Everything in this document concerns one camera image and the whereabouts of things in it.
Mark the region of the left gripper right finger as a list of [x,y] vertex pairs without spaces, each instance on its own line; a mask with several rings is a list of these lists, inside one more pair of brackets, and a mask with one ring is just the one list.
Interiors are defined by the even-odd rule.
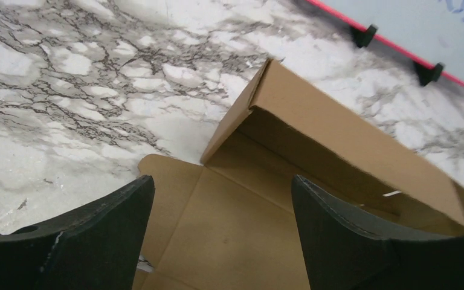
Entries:
[[291,196],[311,289],[464,289],[464,236],[387,221],[301,175]]

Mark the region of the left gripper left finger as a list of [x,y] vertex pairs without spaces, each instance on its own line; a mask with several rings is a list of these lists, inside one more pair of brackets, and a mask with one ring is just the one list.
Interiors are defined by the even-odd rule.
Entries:
[[0,234],[0,289],[131,289],[155,196],[151,176]]

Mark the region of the brown cardboard box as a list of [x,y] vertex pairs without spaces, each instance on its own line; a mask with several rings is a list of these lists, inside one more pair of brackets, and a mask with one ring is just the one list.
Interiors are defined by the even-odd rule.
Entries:
[[138,164],[155,199],[134,289],[311,289],[291,182],[301,175],[387,221],[464,236],[464,188],[275,60],[194,165]]

